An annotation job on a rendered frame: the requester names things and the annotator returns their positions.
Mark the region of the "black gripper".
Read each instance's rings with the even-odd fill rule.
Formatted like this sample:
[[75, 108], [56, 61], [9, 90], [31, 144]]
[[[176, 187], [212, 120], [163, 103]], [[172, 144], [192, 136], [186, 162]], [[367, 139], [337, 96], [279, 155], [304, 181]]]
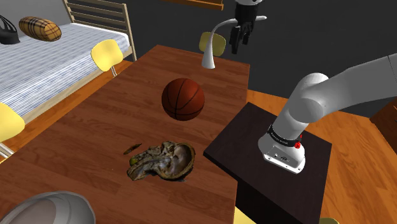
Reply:
[[237, 54], [239, 43], [247, 45], [258, 12], [259, 2], [236, 2], [235, 19], [238, 26], [232, 28], [229, 44], [232, 53]]

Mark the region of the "white curved desk lamp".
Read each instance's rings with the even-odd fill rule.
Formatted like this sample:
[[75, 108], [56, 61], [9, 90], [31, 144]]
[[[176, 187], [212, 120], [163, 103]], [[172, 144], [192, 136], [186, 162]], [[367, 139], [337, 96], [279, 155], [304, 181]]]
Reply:
[[[256, 16], [256, 20], [257, 21], [261, 21], [261, 20], [266, 20], [267, 17], [265, 15], [260, 15], [260, 16]], [[205, 52], [203, 52], [203, 57], [202, 57], [202, 67], [206, 68], [206, 69], [214, 69], [215, 63], [214, 63], [214, 55], [212, 53], [212, 37], [214, 35], [214, 33], [216, 33], [216, 30], [224, 25], [234, 25], [236, 24], [236, 26], [238, 26], [237, 24], [237, 20], [235, 18], [231, 18], [228, 20], [225, 20], [219, 24], [217, 24], [212, 31], [210, 32], [210, 37], [209, 37], [209, 41], [206, 45], [206, 49]]]

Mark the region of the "brown basketball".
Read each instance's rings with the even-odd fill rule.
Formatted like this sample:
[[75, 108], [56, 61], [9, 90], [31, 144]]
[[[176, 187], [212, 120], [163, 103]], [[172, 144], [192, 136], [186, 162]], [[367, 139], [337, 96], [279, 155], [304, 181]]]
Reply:
[[199, 84], [188, 78], [172, 80], [162, 93], [163, 109], [175, 120], [188, 121], [196, 118], [204, 104], [204, 91]]

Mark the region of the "brown crumpled shell object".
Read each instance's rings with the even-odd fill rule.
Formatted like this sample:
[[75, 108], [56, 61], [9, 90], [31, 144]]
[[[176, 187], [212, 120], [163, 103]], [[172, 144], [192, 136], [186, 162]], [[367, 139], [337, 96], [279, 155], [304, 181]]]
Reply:
[[127, 176], [132, 181], [157, 175], [167, 181], [183, 181], [191, 173], [195, 161], [195, 150], [188, 143], [163, 142], [130, 158]]

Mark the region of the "dark robot stand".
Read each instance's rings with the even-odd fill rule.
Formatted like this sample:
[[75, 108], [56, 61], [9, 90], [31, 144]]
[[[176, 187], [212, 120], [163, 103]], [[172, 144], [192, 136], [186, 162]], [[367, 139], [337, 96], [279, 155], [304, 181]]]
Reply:
[[293, 174], [271, 164], [258, 140], [275, 119], [247, 103], [204, 156], [237, 180], [236, 206], [256, 224], [319, 224], [332, 145], [305, 131], [302, 172]]

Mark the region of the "small brown scrap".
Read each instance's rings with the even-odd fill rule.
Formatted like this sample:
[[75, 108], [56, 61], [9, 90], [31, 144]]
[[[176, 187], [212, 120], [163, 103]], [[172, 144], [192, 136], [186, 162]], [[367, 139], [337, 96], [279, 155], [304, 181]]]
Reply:
[[135, 149], [137, 149], [138, 147], [140, 147], [140, 145], [141, 145], [141, 143], [137, 143], [137, 144], [134, 144], [134, 145], [130, 146], [127, 150], [125, 150], [125, 151], [123, 152], [123, 154], [124, 154], [124, 155], [127, 155], [127, 154], [131, 153], [132, 151], [134, 151]]

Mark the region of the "wooden table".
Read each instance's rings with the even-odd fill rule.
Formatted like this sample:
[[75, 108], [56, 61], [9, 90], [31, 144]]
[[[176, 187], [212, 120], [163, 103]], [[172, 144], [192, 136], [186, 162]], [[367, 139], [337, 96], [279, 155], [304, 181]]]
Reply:
[[[232, 224], [237, 182], [203, 155], [246, 103], [249, 66], [155, 46], [131, 66], [0, 164], [0, 218], [33, 195], [66, 190], [84, 196], [97, 224]], [[196, 81], [205, 105], [180, 122], [162, 107], [176, 78]], [[127, 149], [165, 141], [196, 152], [184, 181], [127, 176]]]

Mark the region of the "wooden cabinet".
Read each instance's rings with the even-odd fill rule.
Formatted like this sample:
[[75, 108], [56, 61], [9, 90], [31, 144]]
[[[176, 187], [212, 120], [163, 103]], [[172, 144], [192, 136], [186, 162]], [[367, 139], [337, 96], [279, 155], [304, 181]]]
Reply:
[[370, 121], [394, 151], [397, 150], [397, 97], [374, 114]]

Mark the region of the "plaid bolster pillow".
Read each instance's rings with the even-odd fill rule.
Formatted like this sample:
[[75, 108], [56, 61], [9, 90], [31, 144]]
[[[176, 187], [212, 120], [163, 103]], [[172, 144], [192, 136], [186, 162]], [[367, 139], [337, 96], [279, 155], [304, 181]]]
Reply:
[[21, 18], [18, 26], [27, 36], [41, 41], [57, 41], [62, 36], [62, 31], [58, 25], [39, 17]]

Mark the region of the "bed with striped mattress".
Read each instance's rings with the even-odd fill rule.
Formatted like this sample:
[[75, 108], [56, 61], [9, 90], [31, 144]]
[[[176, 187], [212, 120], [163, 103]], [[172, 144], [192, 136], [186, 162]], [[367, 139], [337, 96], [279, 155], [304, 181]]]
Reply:
[[124, 57], [136, 60], [125, 3], [108, 0], [61, 0], [69, 17], [57, 41], [26, 34], [14, 45], [0, 43], [0, 102], [29, 123], [92, 81], [102, 71], [92, 48], [113, 39]]

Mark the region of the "black handbag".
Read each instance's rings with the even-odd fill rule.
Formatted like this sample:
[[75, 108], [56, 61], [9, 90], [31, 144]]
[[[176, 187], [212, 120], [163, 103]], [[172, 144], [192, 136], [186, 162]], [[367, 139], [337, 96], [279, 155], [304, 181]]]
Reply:
[[0, 15], [3, 26], [0, 25], [0, 43], [3, 45], [14, 45], [20, 42], [17, 28], [5, 17]]

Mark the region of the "grey bowl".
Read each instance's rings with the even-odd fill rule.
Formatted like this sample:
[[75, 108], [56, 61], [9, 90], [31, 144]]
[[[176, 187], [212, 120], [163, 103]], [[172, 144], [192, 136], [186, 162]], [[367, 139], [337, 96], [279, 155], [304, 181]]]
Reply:
[[0, 224], [96, 224], [89, 201], [68, 191], [40, 193], [19, 203]]

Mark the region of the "wooden wall shelf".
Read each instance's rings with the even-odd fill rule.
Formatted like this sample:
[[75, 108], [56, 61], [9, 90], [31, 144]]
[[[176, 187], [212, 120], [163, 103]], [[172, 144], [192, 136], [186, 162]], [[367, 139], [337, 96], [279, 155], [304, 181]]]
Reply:
[[222, 11], [224, 8], [223, 0], [161, 0], [170, 3], [178, 3], [211, 10]]

